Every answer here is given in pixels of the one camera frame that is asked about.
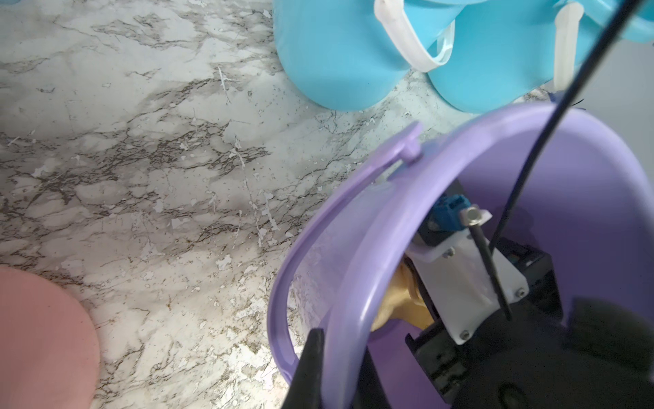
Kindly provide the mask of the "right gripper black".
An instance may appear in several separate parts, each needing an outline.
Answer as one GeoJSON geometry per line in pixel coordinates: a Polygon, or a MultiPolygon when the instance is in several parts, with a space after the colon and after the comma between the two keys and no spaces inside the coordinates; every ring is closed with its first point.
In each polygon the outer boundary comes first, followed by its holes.
{"type": "Polygon", "coordinates": [[[501,240],[499,251],[526,277],[529,294],[488,317],[465,344],[442,323],[406,343],[453,408],[650,408],[653,330],[599,298],[562,308],[550,255],[501,240]]]}

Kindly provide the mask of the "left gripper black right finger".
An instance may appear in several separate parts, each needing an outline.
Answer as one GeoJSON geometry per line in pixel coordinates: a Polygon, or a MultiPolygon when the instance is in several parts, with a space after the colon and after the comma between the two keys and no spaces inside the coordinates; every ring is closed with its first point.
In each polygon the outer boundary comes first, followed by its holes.
{"type": "Polygon", "coordinates": [[[371,357],[371,353],[369,349],[366,349],[354,396],[354,408],[390,409],[390,407],[391,406],[371,357]]]}

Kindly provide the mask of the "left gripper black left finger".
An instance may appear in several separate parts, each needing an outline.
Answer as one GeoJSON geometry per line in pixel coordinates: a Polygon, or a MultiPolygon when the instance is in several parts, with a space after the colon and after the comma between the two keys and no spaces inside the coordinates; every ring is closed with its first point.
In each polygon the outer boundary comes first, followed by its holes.
{"type": "Polygon", "coordinates": [[[308,334],[291,386],[282,409],[322,408],[321,381],[324,364],[325,333],[314,328],[308,334]]]}

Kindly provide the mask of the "purple plastic bucket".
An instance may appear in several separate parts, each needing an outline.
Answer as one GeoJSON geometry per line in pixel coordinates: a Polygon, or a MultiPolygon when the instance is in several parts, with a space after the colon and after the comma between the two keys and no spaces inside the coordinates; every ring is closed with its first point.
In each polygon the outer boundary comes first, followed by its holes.
{"type": "Polygon", "coordinates": [[[563,310],[575,298],[599,298],[653,330],[653,192],[635,155],[601,121],[570,110],[527,177],[508,223],[499,223],[554,110],[544,103],[505,107],[425,143],[422,126],[411,124],[340,185],[296,240],[270,297],[269,345],[289,386],[308,334],[320,328],[322,408],[354,408],[366,349],[390,408],[453,408],[406,343],[427,328],[390,320],[371,330],[402,261],[417,278],[434,324],[442,323],[406,251],[443,195],[462,194],[492,214],[469,230],[485,250],[493,280],[489,254],[500,252],[501,240],[529,245],[552,258],[563,310]]]}

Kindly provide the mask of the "pink plastic bucket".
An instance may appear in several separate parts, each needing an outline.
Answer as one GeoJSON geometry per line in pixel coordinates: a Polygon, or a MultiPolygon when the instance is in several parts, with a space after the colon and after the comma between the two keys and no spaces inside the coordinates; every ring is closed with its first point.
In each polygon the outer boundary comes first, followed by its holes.
{"type": "Polygon", "coordinates": [[[1,269],[1,406],[88,408],[100,343],[80,302],[36,274],[1,269]]]}

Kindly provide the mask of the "teal plastic bucket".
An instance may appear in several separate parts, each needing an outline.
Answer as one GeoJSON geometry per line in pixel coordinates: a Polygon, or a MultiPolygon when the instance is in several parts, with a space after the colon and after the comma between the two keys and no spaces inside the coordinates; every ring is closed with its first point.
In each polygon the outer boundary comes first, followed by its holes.
{"type": "Polygon", "coordinates": [[[429,73],[439,96],[483,113],[541,85],[566,89],[620,9],[619,1],[487,1],[456,18],[451,59],[429,73]]]}
{"type": "Polygon", "coordinates": [[[330,110],[372,107],[414,70],[444,66],[465,1],[274,2],[274,43],[293,85],[330,110]]]}

